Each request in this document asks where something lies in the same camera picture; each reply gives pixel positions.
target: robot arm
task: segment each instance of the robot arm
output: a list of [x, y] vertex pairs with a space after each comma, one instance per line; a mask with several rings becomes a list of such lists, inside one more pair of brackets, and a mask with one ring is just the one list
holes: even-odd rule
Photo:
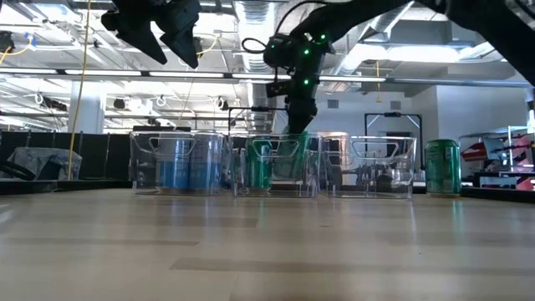
[[[286, 95], [290, 133], [303, 132], [317, 113], [313, 98], [318, 86], [324, 55], [331, 44], [354, 26], [387, 13], [410, 0], [353, 0], [330, 3], [310, 13], [289, 35], [276, 33], [264, 52], [272, 68], [292, 75], [288, 81], [267, 85], [269, 97]], [[535, 32], [497, 0], [420, 0], [453, 22], [477, 31], [528, 81], [535, 84], [535, 58], [525, 41], [535, 41]]]

